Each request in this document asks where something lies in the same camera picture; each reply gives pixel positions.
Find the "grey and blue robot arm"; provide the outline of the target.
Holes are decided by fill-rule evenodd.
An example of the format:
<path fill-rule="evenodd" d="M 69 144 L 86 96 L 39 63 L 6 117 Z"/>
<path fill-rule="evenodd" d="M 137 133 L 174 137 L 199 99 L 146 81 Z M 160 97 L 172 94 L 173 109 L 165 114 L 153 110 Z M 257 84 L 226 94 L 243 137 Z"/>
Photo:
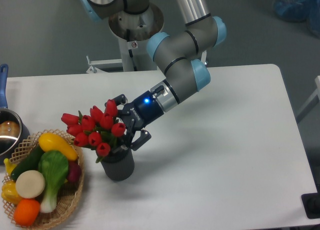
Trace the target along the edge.
<path fill-rule="evenodd" d="M 89 16 L 109 19 L 112 32 L 128 42 L 146 41 L 145 52 L 165 78 L 135 100 L 127 103 L 120 95 L 106 103 L 106 108 L 123 105 L 117 117 L 125 125 L 113 136 L 111 150 L 137 150 L 150 139 L 145 127 L 210 83 L 207 67 L 200 53 L 226 38 L 226 26 L 212 16 L 205 0 L 177 0 L 186 30 L 175 37 L 161 29 L 163 18 L 149 0 L 81 0 Z"/>

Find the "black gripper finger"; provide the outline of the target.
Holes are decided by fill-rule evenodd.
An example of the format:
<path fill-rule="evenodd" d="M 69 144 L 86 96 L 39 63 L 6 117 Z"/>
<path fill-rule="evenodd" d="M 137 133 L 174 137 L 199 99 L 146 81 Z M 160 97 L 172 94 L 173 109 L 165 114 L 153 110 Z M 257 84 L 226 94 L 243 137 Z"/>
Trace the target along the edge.
<path fill-rule="evenodd" d="M 133 150 L 136 151 L 140 147 L 142 147 L 147 141 L 151 139 L 151 134 L 149 131 L 142 129 L 140 131 L 140 136 L 135 140 L 130 143 L 121 143 L 119 146 L 116 146 L 111 150 L 113 154 L 119 153 L 122 151 L 127 151 L 127 150 Z"/>
<path fill-rule="evenodd" d="M 127 103 L 128 103 L 127 97 L 124 94 L 120 94 L 114 98 L 108 99 L 104 105 L 105 105 L 106 111 L 111 111 L 111 110 L 117 110 L 118 106 L 120 105 L 124 106 Z"/>

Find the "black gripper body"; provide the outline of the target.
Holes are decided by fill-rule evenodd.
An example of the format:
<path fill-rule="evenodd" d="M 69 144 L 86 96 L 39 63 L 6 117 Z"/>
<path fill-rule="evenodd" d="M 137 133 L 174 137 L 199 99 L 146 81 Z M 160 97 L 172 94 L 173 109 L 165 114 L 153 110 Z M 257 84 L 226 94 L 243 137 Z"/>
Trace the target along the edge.
<path fill-rule="evenodd" d="M 149 90 L 132 102 L 123 105 L 119 118 L 126 126 L 126 138 L 133 138 L 137 131 L 142 130 L 164 114 L 164 111 Z"/>

